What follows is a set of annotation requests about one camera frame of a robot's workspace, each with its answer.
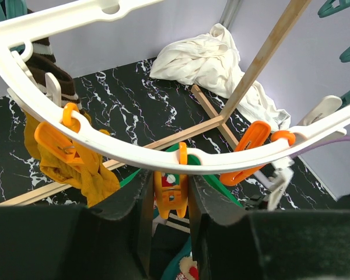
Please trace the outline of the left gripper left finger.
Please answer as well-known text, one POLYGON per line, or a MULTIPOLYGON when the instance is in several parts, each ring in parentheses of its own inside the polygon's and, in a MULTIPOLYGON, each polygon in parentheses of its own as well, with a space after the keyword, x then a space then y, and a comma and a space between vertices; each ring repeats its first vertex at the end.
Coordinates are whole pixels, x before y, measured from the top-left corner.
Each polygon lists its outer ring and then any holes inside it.
POLYGON ((94 207, 0 206, 0 279, 147 279, 153 173, 94 207))

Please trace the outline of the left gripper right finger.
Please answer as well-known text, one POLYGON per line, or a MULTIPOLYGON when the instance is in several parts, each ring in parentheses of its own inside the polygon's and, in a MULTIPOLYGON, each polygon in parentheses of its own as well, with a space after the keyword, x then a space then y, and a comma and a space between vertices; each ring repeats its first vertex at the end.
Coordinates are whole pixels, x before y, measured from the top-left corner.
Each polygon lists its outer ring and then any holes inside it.
POLYGON ((188 179, 201 279, 350 279, 350 211, 247 211, 188 179))

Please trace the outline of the yellow-orange clip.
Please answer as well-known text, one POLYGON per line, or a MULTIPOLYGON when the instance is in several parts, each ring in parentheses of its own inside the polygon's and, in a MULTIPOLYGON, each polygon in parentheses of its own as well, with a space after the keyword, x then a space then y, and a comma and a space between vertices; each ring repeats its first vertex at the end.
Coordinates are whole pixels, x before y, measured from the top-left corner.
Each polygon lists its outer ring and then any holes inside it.
POLYGON ((163 219, 168 219, 170 211, 176 210, 179 218, 184 218, 188 203, 188 176, 179 175, 179 182, 176 185, 164 186, 162 173, 153 173, 153 187, 159 215, 163 219))
MULTIPOLYGON (((62 113, 62 124, 73 132, 79 132, 80 122, 72 118, 72 113, 79 109, 75 103, 67 103, 62 113)), ((77 149, 72 140, 54 128, 48 122, 41 122, 34 133, 34 138, 37 143, 50 152, 57 159, 61 160, 73 169, 80 171, 80 166, 83 165, 83 160, 79 156, 77 149)))

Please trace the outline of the santa character sock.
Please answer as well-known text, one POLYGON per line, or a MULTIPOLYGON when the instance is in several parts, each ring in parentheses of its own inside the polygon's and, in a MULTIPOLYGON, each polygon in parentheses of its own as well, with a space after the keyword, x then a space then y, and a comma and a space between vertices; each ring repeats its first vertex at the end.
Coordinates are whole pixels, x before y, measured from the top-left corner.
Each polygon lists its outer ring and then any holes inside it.
POLYGON ((176 210, 171 210, 164 228, 169 231, 170 261, 167 263, 162 279, 198 279, 197 262, 193 260, 190 236, 190 220, 188 208, 184 218, 177 216, 176 210))

